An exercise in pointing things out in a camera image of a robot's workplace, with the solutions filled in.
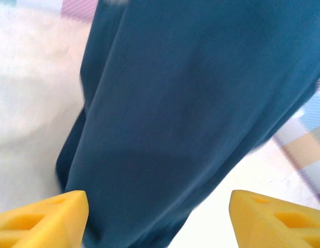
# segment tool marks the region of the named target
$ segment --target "yellow foam piece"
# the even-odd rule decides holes
[[[0,214],[0,248],[80,248],[88,217],[84,191]]]
[[[230,216],[239,248],[320,248],[320,211],[233,191]]]

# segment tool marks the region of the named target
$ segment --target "teal pants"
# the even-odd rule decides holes
[[[168,246],[319,78],[320,0],[101,0],[56,167],[87,193],[86,247]]]

